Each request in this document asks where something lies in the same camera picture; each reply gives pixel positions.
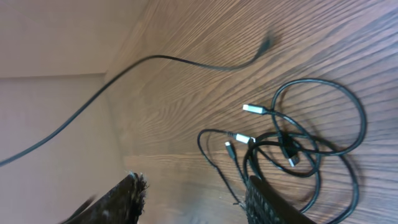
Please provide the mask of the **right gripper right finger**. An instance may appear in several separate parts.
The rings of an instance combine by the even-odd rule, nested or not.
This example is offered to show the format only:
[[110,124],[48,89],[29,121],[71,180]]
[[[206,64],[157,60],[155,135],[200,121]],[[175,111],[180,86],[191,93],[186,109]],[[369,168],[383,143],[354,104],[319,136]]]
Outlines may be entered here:
[[265,180],[252,175],[246,189],[249,224],[315,224],[284,200]]

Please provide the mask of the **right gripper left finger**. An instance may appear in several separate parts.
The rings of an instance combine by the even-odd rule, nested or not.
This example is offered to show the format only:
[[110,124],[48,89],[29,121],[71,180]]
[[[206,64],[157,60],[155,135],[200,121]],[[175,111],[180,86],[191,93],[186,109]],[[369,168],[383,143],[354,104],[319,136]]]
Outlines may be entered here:
[[144,176],[131,172],[99,200],[90,197],[62,224],[137,224],[146,190]]

